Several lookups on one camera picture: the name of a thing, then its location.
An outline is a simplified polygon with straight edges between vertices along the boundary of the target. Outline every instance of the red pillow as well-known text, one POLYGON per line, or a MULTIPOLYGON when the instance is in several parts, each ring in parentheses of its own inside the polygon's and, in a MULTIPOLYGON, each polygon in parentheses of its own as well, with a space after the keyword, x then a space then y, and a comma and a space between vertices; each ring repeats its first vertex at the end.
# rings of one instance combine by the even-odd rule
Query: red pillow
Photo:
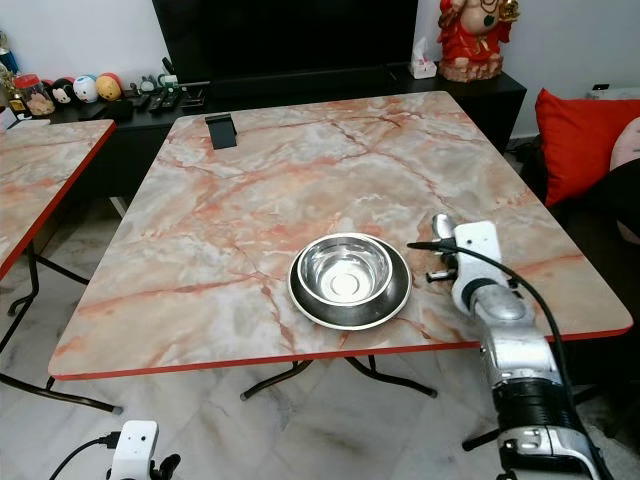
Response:
POLYGON ((613 146, 640 116, 640 100, 563 100, 543 89, 536 114, 551 206, 582 195, 609 172, 613 146))

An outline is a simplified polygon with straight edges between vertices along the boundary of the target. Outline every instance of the red figurine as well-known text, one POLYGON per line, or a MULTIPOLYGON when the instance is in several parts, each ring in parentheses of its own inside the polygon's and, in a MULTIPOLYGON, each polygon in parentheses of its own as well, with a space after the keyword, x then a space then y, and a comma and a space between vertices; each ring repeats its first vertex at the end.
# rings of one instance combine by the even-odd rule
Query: red figurine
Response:
POLYGON ((517 0, 440 0, 440 10, 440 73, 454 82, 502 73, 499 42, 509 41, 519 16, 517 0))

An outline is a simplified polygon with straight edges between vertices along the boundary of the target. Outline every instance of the television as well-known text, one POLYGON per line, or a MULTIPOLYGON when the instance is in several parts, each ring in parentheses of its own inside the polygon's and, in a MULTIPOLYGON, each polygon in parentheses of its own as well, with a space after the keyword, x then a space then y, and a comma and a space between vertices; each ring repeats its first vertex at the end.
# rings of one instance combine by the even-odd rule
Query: television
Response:
POLYGON ((418 0, 153 0, 180 83, 407 63, 418 0))

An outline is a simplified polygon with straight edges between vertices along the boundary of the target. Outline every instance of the tile floor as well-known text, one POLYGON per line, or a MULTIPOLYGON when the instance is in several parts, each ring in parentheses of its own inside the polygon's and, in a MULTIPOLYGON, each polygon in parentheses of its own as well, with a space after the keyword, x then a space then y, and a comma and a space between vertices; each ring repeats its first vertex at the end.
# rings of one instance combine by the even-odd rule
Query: tile floor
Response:
MULTIPOLYGON (((75 210, 44 254, 90 276, 118 223, 108 203, 75 210)), ((84 287, 44 267, 39 272, 41 293, 0 368, 44 385, 49 357, 84 287)), ((4 313, 8 305, 28 289, 21 259, 0 284, 0 332, 10 321, 4 313)), ((491 429, 494 421, 475 350, 391 355, 378 364, 381 371, 436 387, 438 399, 372 381, 341 360, 314 362, 302 375, 247 402, 240 401, 240 392, 288 366, 57 384, 65 392, 122 405, 121 416, 0 385, 0 480, 47 479, 78 445, 129 419, 159 423, 155 458, 179 453, 178 480, 495 478, 499 462, 493 444, 472 453, 460 448, 461 440, 491 429)), ((583 410, 594 439, 615 478, 638 478, 638 452, 598 430, 603 412, 609 416, 603 404, 583 410)), ((112 454, 91 447, 58 478, 105 478, 112 454)))

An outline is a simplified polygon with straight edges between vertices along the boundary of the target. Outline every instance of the marble table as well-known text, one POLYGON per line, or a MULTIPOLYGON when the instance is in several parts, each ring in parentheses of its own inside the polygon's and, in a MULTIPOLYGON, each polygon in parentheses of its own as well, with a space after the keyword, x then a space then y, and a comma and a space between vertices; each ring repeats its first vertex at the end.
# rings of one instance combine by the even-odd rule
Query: marble table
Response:
MULTIPOLYGON (((178 119, 51 359, 73 380, 477 345, 438 259, 410 251, 431 218, 491 220, 504 262, 539 289, 565 338, 632 324, 615 294, 444 92, 232 113, 214 151, 202 116, 178 119), (285 283, 296 254, 333 232, 389 242, 413 271, 397 318, 318 326, 285 283)), ((540 316, 540 328, 548 332, 540 316)))
POLYGON ((0 278, 114 130, 96 120, 0 134, 0 278))

